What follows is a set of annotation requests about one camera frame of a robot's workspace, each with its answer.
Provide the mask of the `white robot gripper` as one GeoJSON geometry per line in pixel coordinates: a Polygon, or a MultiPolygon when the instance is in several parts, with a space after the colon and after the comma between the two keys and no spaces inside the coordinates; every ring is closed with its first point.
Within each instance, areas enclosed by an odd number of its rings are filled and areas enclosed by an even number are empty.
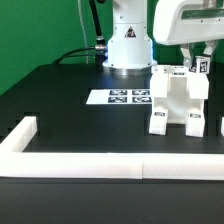
{"type": "Polygon", "coordinates": [[[183,65],[192,65],[189,43],[205,42],[204,56],[211,57],[217,41],[224,39],[224,3],[210,0],[159,0],[154,14],[153,36],[162,45],[180,45],[183,65]]]}

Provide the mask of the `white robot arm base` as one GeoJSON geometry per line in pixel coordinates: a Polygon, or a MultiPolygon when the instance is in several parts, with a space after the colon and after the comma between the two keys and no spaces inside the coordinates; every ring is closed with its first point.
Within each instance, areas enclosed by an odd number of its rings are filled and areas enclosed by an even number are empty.
{"type": "Polygon", "coordinates": [[[156,61],[147,33],[147,0],[113,0],[113,34],[105,67],[143,69],[156,61]]]}

